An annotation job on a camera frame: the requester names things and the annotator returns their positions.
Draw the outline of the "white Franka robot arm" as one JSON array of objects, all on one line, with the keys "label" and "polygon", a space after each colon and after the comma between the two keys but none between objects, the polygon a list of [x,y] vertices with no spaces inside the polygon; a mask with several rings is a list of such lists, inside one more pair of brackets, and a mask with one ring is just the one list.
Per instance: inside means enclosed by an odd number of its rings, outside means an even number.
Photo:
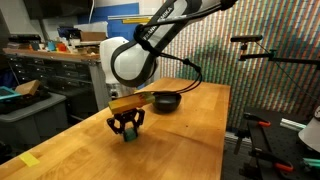
[{"label": "white Franka robot arm", "polygon": [[[167,0],[145,24],[135,27],[133,38],[113,37],[100,44],[100,58],[109,86],[137,87],[149,80],[157,69],[159,57],[174,59],[164,52],[169,43],[188,25],[217,11],[231,8],[237,0]],[[113,116],[107,124],[116,134],[135,135],[144,122],[147,104],[162,113],[171,113],[180,105],[182,94],[200,85],[201,68],[185,58],[197,77],[191,85],[173,91],[149,91],[124,95],[109,102]]]}]

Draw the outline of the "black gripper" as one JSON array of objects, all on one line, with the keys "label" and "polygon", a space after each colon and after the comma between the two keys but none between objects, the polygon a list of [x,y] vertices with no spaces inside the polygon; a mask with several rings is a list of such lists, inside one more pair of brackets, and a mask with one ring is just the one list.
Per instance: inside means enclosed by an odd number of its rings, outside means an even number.
[{"label": "black gripper", "polygon": [[[125,129],[125,126],[128,122],[131,122],[134,128],[139,128],[139,126],[142,125],[144,122],[144,116],[145,111],[143,109],[132,109],[120,114],[115,114],[115,118],[108,118],[106,121],[107,125],[112,129],[112,131],[115,134],[121,134],[121,130]],[[119,121],[119,128],[115,126],[115,120]]]}]

